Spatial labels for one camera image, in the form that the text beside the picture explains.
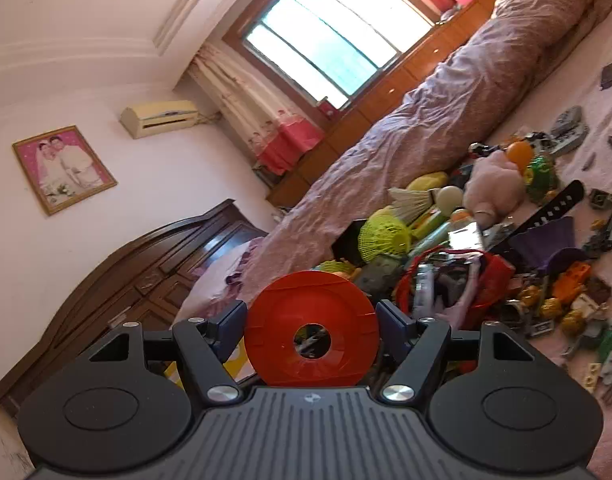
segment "orange lego piece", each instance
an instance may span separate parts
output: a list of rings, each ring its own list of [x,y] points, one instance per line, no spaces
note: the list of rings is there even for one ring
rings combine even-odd
[[[590,275],[590,265],[583,262],[575,262],[566,272],[558,277],[552,286],[552,295],[562,304],[571,303],[580,293],[584,291],[583,283]]]

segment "window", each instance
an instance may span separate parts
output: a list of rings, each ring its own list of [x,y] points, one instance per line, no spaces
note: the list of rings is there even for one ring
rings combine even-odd
[[[243,41],[313,102],[342,108],[431,27],[406,0],[273,0]]]

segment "wedding photo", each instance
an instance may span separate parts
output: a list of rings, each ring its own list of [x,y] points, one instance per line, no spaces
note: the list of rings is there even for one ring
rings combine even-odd
[[[20,140],[12,147],[48,215],[117,185],[76,126]]]

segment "metal screw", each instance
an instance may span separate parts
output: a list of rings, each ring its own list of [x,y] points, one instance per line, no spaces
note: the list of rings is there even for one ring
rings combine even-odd
[[[381,394],[391,402],[405,402],[415,396],[415,391],[405,384],[391,384],[386,386]]]
[[[212,402],[230,402],[239,396],[239,391],[233,386],[222,384],[220,386],[212,386],[208,390],[208,398]]]

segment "wooden headboard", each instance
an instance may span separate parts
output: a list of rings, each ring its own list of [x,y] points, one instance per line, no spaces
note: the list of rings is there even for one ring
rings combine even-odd
[[[0,404],[15,416],[29,393],[120,323],[167,330],[196,270],[265,234],[226,200],[127,243],[77,286],[41,340],[1,379]]]

